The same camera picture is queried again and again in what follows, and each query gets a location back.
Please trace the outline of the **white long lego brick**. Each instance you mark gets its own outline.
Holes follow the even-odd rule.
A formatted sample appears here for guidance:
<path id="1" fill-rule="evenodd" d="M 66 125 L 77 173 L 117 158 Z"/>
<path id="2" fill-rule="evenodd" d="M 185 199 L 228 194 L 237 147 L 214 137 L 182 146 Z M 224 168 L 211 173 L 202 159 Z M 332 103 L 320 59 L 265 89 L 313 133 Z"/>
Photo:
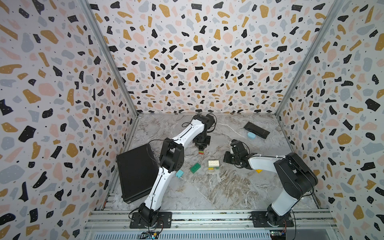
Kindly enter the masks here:
<path id="1" fill-rule="evenodd" d="M 209 168 L 218 168 L 220 166 L 219 160 L 208 160 Z"/>

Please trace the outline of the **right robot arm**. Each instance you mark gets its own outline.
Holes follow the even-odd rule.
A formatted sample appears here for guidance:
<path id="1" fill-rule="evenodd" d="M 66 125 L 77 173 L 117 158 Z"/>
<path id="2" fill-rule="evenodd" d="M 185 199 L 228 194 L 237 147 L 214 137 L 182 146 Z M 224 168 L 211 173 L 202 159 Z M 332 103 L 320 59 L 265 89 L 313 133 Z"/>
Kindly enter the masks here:
<path id="1" fill-rule="evenodd" d="M 296 153 L 284 157 L 251 153 L 246 144 L 232 140 L 231 150 L 225 153 L 224 162 L 240 169 L 268 171 L 278 175 L 283 186 L 282 192 L 268 206 L 263 217 L 254 216 L 254 220 L 265 221 L 272 227 L 281 224 L 289 226 L 292 207 L 306 193 L 314 191 L 318 184 L 317 176 Z"/>

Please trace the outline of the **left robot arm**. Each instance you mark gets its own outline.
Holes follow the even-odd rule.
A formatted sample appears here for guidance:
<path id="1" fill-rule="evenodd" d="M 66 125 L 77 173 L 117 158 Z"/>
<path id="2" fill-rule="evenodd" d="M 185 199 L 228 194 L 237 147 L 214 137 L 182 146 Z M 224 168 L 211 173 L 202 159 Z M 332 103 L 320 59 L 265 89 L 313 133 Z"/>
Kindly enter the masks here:
<path id="1" fill-rule="evenodd" d="M 149 196 L 139 206 L 138 213 L 148 227 L 158 220 L 165 191 L 173 176 L 181 169 L 185 160 L 185 147 L 194 143 L 199 153 L 203 154 L 210 145 L 209 133 L 215 130 L 217 119 L 213 114 L 197 114 L 184 127 L 184 130 L 173 137 L 163 140 L 160 153 L 160 166 L 155 183 Z"/>

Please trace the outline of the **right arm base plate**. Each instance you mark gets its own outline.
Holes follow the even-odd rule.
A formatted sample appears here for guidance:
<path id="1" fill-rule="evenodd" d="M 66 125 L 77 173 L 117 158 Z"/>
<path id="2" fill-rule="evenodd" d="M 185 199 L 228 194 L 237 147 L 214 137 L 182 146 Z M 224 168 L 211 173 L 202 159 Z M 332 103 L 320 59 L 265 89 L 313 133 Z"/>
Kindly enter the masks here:
<path id="1" fill-rule="evenodd" d="M 290 214 L 279 216 L 272 211 L 254 211 L 251 212 L 250 219 L 255 228 L 283 228 L 293 227 L 294 221 Z"/>

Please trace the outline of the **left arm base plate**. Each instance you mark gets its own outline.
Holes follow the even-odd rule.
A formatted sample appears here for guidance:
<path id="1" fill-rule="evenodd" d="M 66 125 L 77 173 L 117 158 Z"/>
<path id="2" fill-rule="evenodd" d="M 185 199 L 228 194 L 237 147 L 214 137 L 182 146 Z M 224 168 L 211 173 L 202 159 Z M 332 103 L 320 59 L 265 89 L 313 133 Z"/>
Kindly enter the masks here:
<path id="1" fill-rule="evenodd" d="M 169 229 L 172 224 L 172 212 L 158 212 L 150 217 L 144 217 L 141 213 L 133 213 L 130 229 L 159 228 Z"/>

